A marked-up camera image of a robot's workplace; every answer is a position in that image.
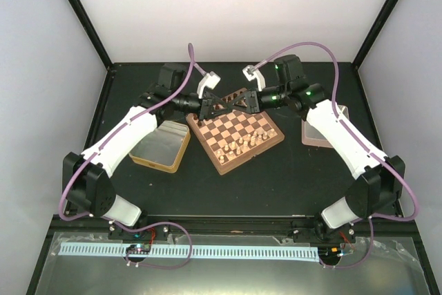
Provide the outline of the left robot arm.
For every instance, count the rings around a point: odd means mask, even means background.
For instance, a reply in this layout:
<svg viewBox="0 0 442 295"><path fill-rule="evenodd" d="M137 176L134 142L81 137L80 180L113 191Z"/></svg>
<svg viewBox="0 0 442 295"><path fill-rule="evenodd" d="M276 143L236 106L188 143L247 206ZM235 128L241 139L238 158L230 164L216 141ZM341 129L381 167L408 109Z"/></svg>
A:
<svg viewBox="0 0 442 295"><path fill-rule="evenodd" d="M64 221L101 217L131 238L143 238L148 222L141 218L141 208L116 193L113 173L131 150L174 112L193 113L201 120L215 117L214 106L220 98L212 90L219 82L217 74L203 71L195 62L188 67L163 65L157 83L140 95L110 132L82 153L69 153L64 158L59 217Z"/></svg>

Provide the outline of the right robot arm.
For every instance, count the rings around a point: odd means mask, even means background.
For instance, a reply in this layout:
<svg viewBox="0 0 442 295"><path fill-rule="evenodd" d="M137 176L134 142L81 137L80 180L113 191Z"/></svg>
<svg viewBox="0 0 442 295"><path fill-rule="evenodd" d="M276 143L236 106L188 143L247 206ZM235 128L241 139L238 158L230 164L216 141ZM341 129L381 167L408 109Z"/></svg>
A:
<svg viewBox="0 0 442 295"><path fill-rule="evenodd" d="M344 116L320 84L310 84L298 56L279 57L273 65L277 86L267 87L260 70L248 65L242 72L258 86L243 92L228 102L228 106L248 114L288 106L342 158L354 182L342 198L321 211L314 224L317 239L329 242L343 225L368 219L401 197L405 163L400 157L390 158L376 148Z"/></svg>

